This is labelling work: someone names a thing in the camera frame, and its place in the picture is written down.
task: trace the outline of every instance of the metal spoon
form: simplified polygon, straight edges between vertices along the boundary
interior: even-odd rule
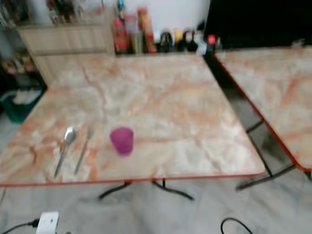
[[[87,138],[86,138],[86,141],[84,142],[83,149],[81,151],[81,154],[80,154],[80,157],[79,157],[76,169],[75,169],[75,175],[77,174],[77,172],[79,170],[79,167],[80,167],[80,164],[82,162],[84,153],[86,152],[86,149],[87,149],[88,142],[91,139],[91,137],[93,136],[93,133],[94,133],[94,129],[92,127],[89,127],[88,128],[88,133],[87,133]]]
[[[64,161],[64,158],[66,156],[68,147],[76,139],[76,135],[77,135],[77,131],[73,127],[68,127],[66,129],[65,136],[64,136],[65,144],[64,144],[64,147],[63,147],[62,152],[60,154],[58,165],[57,165],[57,168],[56,168],[55,173],[54,173],[54,178],[57,177],[57,175],[58,175],[58,173],[60,171],[60,168],[62,166],[62,163]]]

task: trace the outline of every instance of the power strip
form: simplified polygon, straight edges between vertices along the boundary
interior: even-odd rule
[[[58,212],[44,212],[40,216],[36,234],[56,234],[59,222]]]

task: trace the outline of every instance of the marble-pattern table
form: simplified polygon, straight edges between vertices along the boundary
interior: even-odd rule
[[[78,130],[59,175],[67,126]],[[109,133],[134,130],[134,150],[116,154]],[[80,170],[75,166],[88,127]],[[69,60],[0,157],[1,186],[250,176],[264,166],[201,57],[169,55]]]
[[[221,52],[229,72],[296,166],[312,170],[312,48]]]

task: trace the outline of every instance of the red table edge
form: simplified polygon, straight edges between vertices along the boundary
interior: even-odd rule
[[[274,136],[274,138],[278,141],[278,143],[283,148],[284,152],[287,154],[287,156],[291,159],[293,164],[301,171],[304,172],[310,172],[312,171],[312,168],[305,168],[299,164],[299,162],[296,161],[295,157],[292,155],[288,147],[284,144],[282,139],[279,137],[277,132],[271,127],[271,125],[266,121],[264,116],[261,114],[261,112],[257,109],[257,107],[253,104],[253,102],[248,98],[248,95],[244,92],[244,90],[239,86],[239,84],[235,81],[235,79],[231,76],[230,72],[223,66],[223,64],[219,61],[219,59],[212,54],[212,58],[216,61],[217,65],[223,70],[223,72],[232,80],[234,85],[239,89],[239,91],[243,94],[243,96],[247,99],[249,104],[252,106],[253,110],[257,113],[257,115],[262,119],[262,121],[265,123],[267,128],[270,130],[270,133]]]
[[[244,178],[262,176],[265,170],[257,174],[246,175],[208,175],[208,176],[190,176],[190,177],[155,177],[155,178],[141,178],[141,179],[111,179],[99,181],[79,181],[79,182],[49,182],[49,183],[25,183],[25,184],[1,184],[0,188],[22,188],[22,187],[50,187],[50,186],[63,186],[63,185],[86,185],[86,184],[108,184],[108,183],[124,183],[124,182],[153,182],[157,180],[192,180],[192,179],[221,179],[221,178]]]

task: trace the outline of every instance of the green basket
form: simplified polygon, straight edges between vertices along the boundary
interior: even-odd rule
[[[40,92],[39,96],[29,104],[15,104],[13,99],[18,91],[9,91],[3,94],[0,98],[0,102],[4,111],[13,123],[21,124],[27,118],[33,107],[39,101],[43,95],[42,90],[34,90]]]

